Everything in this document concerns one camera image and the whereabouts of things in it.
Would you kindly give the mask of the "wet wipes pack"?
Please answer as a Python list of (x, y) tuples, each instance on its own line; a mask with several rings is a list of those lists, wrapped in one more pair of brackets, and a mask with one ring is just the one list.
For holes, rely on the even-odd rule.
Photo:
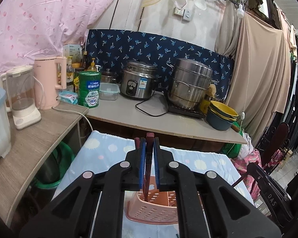
[(63, 101), (69, 104), (77, 104), (78, 94), (75, 92), (65, 90), (59, 93), (57, 100)]

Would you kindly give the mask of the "green milk powder can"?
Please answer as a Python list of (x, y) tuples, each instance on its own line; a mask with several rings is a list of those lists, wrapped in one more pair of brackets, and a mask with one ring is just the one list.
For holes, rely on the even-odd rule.
[(101, 73), (98, 71), (82, 71), (78, 76), (78, 104), (88, 108), (99, 105)]

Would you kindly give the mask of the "navy floral cloth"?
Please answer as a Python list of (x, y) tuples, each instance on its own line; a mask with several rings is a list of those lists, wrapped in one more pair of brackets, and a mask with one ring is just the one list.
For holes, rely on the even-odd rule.
[(157, 68), (158, 87), (165, 89), (171, 79), (171, 65), (176, 59), (192, 59), (213, 70), (212, 80), (216, 86), (216, 99), (226, 98), (234, 68), (231, 58), (204, 47), (167, 36), (128, 30), (89, 30), (86, 41), (88, 60), (121, 74), (128, 61), (136, 60)]

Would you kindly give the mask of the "clear food container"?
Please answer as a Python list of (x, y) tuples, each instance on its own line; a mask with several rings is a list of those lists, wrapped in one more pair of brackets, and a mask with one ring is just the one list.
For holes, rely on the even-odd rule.
[(115, 83), (100, 83), (100, 100), (115, 101), (120, 93), (119, 85)]

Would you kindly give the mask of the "pink perforated utensil holder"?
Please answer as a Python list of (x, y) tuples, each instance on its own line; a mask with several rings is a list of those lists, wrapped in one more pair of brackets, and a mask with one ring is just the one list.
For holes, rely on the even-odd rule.
[(127, 203), (129, 220), (149, 225), (173, 225), (178, 223), (175, 191), (160, 192), (154, 176), (150, 177), (148, 197), (142, 190), (136, 192)]

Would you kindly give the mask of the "beige hanging cloth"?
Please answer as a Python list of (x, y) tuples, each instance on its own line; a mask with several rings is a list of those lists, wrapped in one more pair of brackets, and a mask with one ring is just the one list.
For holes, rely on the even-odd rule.
[(235, 64), (226, 98), (228, 106), (245, 113), (242, 127), (257, 143), (275, 112), (283, 113), (290, 87), (290, 52), (284, 32), (252, 13), (238, 18), (226, 3), (215, 51)]

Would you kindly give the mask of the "yellow pump bottle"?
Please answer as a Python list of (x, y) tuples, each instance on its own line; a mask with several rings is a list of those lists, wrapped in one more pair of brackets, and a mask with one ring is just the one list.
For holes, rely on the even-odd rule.
[(95, 58), (92, 58), (90, 66), (88, 66), (88, 71), (97, 71), (97, 67), (95, 64)]

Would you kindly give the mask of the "white hanging strainer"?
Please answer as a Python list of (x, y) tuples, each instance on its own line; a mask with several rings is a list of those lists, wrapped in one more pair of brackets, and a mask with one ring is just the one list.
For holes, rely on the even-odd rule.
[(206, 0), (194, 0), (194, 5), (203, 11), (207, 9)]

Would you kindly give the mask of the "white carton box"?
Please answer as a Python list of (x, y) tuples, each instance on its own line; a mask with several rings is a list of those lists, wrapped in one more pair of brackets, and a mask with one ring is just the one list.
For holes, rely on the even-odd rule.
[(77, 44), (63, 45), (63, 56), (72, 57), (72, 63), (81, 63), (82, 47)]

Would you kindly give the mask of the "blue dotted tablecloth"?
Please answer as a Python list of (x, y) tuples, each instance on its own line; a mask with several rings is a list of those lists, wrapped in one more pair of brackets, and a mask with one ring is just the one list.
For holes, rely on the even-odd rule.
[[(233, 184), (241, 176), (226, 155), (160, 147), (171, 151), (174, 159), (187, 165), (191, 171), (204, 174), (212, 170), (229, 184)], [(107, 171), (112, 165), (124, 160), (126, 153), (134, 149), (135, 144), (131, 139), (93, 131), (66, 171), (54, 197), (85, 171), (92, 171), (94, 174)], [(123, 217), (122, 237), (176, 237), (178, 233), (177, 224), (147, 225)]]

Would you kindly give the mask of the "pink electric kettle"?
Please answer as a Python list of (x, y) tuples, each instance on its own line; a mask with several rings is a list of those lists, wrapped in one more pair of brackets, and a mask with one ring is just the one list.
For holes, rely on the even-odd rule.
[(33, 70), (36, 107), (49, 110), (58, 106), (59, 92), (67, 87), (66, 57), (37, 58)]

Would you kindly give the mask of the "dark maroon chopstick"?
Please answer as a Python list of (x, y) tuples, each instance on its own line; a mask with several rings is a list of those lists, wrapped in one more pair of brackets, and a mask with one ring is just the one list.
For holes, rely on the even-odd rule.
[(140, 147), (140, 138), (134, 138), (135, 148), (139, 149)]
[(150, 186), (151, 166), (152, 166), (152, 154), (154, 144), (154, 133), (149, 132), (146, 134), (146, 151), (145, 151), (145, 179), (143, 186), (144, 200), (148, 201), (148, 191)]

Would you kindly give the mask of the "large steel steamer pot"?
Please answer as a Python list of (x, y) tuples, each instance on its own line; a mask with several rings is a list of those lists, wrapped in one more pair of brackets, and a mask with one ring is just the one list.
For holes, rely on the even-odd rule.
[(168, 99), (184, 110), (195, 110), (211, 84), (213, 70), (192, 59), (178, 58), (172, 66)]

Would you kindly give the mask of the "hanging clothes rack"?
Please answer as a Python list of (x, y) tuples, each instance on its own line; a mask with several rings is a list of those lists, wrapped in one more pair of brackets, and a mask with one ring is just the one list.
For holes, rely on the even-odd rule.
[[(294, 25), (295, 38), (298, 39), (298, 1), (297, 0), (274, 0), (276, 6), (281, 9), (286, 17), (286, 21)], [(278, 179), (293, 177), (298, 169), (298, 66), (291, 64), (290, 91), (285, 112), (277, 112), (270, 126), (278, 126), (281, 123), (287, 123), (289, 126), (287, 138), (290, 140), (288, 148), (292, 150), (292, 156), (273, 172), (273, 176)]]

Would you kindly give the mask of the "white light bulb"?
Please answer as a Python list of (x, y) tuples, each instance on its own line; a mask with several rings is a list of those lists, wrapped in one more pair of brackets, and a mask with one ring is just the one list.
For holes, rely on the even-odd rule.
[(245, 14), (243, 0), (240, 0), (240, 4), (238, 5), (238, 9), (236, 11), (238, 18), (243, 18)]

